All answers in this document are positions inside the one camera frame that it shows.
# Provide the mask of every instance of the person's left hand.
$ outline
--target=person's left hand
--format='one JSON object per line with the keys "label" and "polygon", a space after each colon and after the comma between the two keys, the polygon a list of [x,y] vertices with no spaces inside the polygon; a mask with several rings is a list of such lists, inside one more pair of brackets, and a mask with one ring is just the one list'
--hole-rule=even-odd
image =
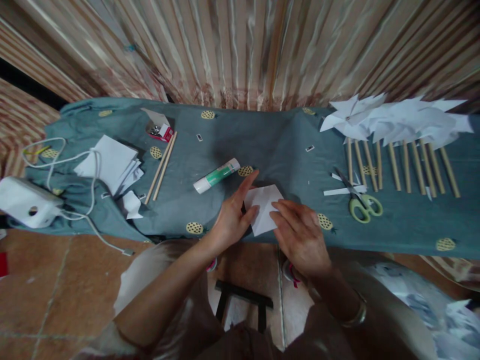
{"label": "person's left hand", "polygon": [[238,190],[222,203],[215,225],[203,238],[202,241],[209,242],[216,255],[239,241],[257,215],[259,206],[252,206],[244,215],[242,205],[258,175],[258,170],[252,172],[243,180]]}

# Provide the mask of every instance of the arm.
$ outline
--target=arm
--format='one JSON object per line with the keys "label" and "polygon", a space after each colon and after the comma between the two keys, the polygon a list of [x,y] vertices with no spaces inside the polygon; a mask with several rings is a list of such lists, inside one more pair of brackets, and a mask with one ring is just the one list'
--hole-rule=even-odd
{"label": "arm", "polygon": [[126,341],[141,348],[155,344],[202,272],[216,256],[240,240],[258,212],[258,207],[252,207],[245,215],[241,210],[258,173],[255,171],[248,176],[232,197],[223,202],[212,230],[116,316],[114,322]]}
{"label": "arm", "polygon": [[[281,250],[311,281],[335,319],[341,323],[354,319],[362,300],[330,261],[317,214],[305,205],[288,200],[272,205],[279,211],[271,212],[270,216],[278,227],[273,232]],[[376,319],[368,304],[362,324],[341,328],[358,359],[415,358],[392,330]]]}

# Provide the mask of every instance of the bamboo stick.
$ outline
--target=bamboo stick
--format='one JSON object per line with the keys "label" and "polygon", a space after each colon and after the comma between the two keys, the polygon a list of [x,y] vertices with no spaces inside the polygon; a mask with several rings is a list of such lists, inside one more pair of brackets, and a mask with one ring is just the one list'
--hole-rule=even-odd
{"label": "bamboo stick", "polygon": [[[165,149],[165,154],[166,155],[168,152],[169,152],[169,149],[170,149],[170,145],[172,143],[169,142],[168,145],[166,146],[166,149]],[[145,205],[147,205],[150,201],[150,196],[152,196],[152,191],[154,190],[154,187],[155,187],[155,184],[157,183],[157,178],[159,177],[159,174],[160,174],[160,170],[162,169],[162,165],[164,164],[164,161],[165,161],[165,156],[162,156],[161,157],[161,161],[160,161],[160,164],[158,165],[158,168],[156,169],[156,173],[155,173],[155,176],[153,177],[153,180],[151,182],[151,185],[150,185],[150,189],[148,190],[148,194],[146,196],[146,200],[145,200]]]}
{"label": "bamboo stick", "polygon": [[377,186],[377,179],[375,178],[374,166],[372,163],[372,158],[370,157],[369,143],[367,141],[363,142],[363,148],[365,149],[366,162],[368,163],[368,169],[370,170],[371,183],[373,184],[373,191],[378,193],[379,188]]}
{"label": "bamboo stick", "polygon": [[171,146],[170,146],[170,149],[168,150],[168,154],[166,155],[165,166],[161,171],[160,180],[158,180],[158,185],[156,186],[156,189],[155,189],[155,195],[153,195],[153,201],[156,201],[157,196],[159,195],[160,185],[162,185],[162,181],[164,180],[165,170],[169,165],[170,155],[172,154],[172,150],[174,149],[175,140],[177,139],[177,134],[178,132],[175,131],[175,134],[173,135],[173,139],[171,140]]}
{"label": "bamboo stick", "polygon": [[358,163],[358,167],[360,169],[361,183],[367,186],[367,179],[365,178],[365,174],[364,174],[364,163],[362,162],[362,155],[360,154],[360,147],[359,147],[358,140],[355,140],[355,152],[356,152],[356,162]]}
{"label": "bamboo stick", "polygon": [[397,191],[402,191],[402,186],[400,185],[400,178],[399,178],[399,169],[397,167],[397,159],[395,157],[394,146],[393,144],[388,144],[388,151],[390,152],[390,161],[391,161],[391,168],[393,170],[393,179],[395,180],[395,188]]}
{"label": "bamboo stick", "polygon": [[352,165],[352,139],[346,138],[347,154],[348,154],[348,181],[350,184],[354,182],[354,169]]}
{"label": "bamboo stick", "polygon": [[405,140],[403,140],[403,167],[405,168],[406,192],[410,194],[412,192],[412,183],[410,182],[409,148]]}
{"label": "bamboo stick", "polygon": [[411,142],[411,150],[413,152],[413,158],[415,159],[416,178],[418,179],[418,185],[420,186],[420,193],[426,195],[427,190],[425,189],[424,174],[422,173],[419,151],[417,150],[417,143],[415,141]]}
{"label": "bamboo stick", "polygon": [[443,163],[445,164],[446,173],[448,174],[448,179],[450,180],[450,186],[451,186],[451,189],[453,190],[453,194],[455,195],[456,198],[459,198],[460,191],[457,185],[457,180],[455,179],[455,174],[452,169],[452,165],[450,165],[450,160],[449,160],[449,156],[447,155],[447,151],[443,147],[440,148],[440,154],[441,154],[441,158],[443,159]]}
{"label": "bamboo stick", "polygon": [[445,194],[445,186],[444,181],[442,180],[442,175],[440,174],[439,162],[431,143],[428,144],[428,152],[430,155],[431,164],[433,165],[433,173],[435,174],[438,190],[440,191],[440,194]]}
{"label": "bamboo stick", "polygon": [[378,188],[382,190],[384,188],[384,178],[382,175],[382,152],[380,141],[376,142],[376,170],[378,172]]}
{"label": "bamboo stick", "polygon": [[430,169],[429,156],[427,154],[427,147],[423,139],[420,139],[421,153],[423,155],[423,164],[425,166],[426,178],[428,180],[428,186],[430,186],[430,194],[432,198],[437,197],[437,189],[434,182],[434,177],[432,176],[432,170]]}

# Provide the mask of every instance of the person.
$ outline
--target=person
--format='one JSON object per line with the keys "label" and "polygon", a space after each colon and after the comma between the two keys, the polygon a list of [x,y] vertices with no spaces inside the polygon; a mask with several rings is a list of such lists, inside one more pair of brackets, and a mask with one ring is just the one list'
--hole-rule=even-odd
{"label": "person", "polygon": [[75,356],[84,359],[436,359],[428,329],[375,279],[348,282],[329,257],[317,214],[279,200],[270,213],[280,249],[321,296],[304,333],[284,352],[244,323],[224,332],[208,301],[205,269],[238,242],[258,208],[242,205],[259,171],[221,206],[200,241],[175,239],[141,253],[121,276],[115,317]]}

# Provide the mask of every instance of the bracelet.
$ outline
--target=bracelet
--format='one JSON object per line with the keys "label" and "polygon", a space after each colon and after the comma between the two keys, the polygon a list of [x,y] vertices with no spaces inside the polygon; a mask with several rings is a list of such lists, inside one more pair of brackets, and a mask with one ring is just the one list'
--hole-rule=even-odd
{"label": "bracelet", "polygon": [[358,309],[358,312],[352,320],[340,322],[340,325],[347,329],[356,328],[357,326],[363,324],[365,318],[367,317],[367,300],[365,300],[365,298],[359,291],[355,290],[355,292],[358,294],[358,297],[361,300],[360,309]]}

